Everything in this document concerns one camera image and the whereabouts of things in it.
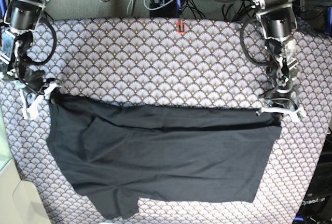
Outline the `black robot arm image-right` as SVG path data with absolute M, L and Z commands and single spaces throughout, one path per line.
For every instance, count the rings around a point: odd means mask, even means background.
M 299 123 L 306 112 L 299 105 L 299 86 L 295 83 L 298 74 L 296 41 L 293 32 L 297 29 L 296 15 L 293 9 L 295 0 L 252 0 L 258 10 L 255 18 L 247 20 L 240 29 L 241 47 L 245 56 L 255 65 L 266 66 L 271 88 L 262 93 L 259 99 L 264 106 L 262 113 L 288 115 L 292 122 Z M 244 43 L 245 28 L 258 23 L 265 40 L 265 49 L 269 60 L 259 62 L 248 52 Z

